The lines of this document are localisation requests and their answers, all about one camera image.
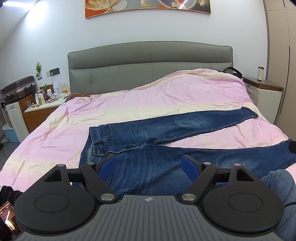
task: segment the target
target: pink duvet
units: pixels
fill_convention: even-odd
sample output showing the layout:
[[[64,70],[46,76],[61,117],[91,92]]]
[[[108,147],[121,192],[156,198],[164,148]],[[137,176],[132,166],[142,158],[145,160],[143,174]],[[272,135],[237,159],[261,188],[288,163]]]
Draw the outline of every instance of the pink duvet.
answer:
[[[270,146],[288,139],[261,115],[239,78],[209,69],[178,71],[130,91],[76,97],[58,107],[19,145],[0,172],[0,185],[25,191],[59,163],[77,168],[90,126],[241,106],[259,118],[167,145],[233,149]],[[288,169],[293,174],[293,167]]]

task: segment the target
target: wooden cabinet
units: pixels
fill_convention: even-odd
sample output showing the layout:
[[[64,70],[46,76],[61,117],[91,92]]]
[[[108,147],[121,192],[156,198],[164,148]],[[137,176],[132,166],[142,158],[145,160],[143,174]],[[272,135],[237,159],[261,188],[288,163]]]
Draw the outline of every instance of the wooden cabinet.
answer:
[[[58,106],[23,113],[29,132],[34,131]]]

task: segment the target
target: gray ribbed plate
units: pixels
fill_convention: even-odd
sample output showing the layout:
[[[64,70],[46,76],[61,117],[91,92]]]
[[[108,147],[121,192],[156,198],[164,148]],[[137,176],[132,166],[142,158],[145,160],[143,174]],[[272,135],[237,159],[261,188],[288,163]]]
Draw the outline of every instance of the gray ribbed plate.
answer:
[[[18,241],[280,241],[275,233],[236,237],[214,228],[194,205],[174,196],[125,195],[115,204],[104,204],[83,227],[73,232],[42,237],[23,233]]]

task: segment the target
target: phone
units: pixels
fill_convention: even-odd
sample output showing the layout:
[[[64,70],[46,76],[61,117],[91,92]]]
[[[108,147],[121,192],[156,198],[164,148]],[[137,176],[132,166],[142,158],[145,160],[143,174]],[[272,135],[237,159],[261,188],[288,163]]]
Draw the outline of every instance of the phone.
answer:
[[[0,218],[14,235],[21,233],[20,228],[17,225],[15,212],[10,202],[6,202],[0,207]]]

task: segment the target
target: person's knee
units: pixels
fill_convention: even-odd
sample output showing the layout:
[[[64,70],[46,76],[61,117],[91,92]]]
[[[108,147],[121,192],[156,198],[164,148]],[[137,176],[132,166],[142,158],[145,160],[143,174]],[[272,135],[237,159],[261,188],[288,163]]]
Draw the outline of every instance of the person's knee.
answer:
[[[286,170],[276,170],[268,174],[266,183],[285,203],[291,191],[295,189],[295,182],[291,174]]]

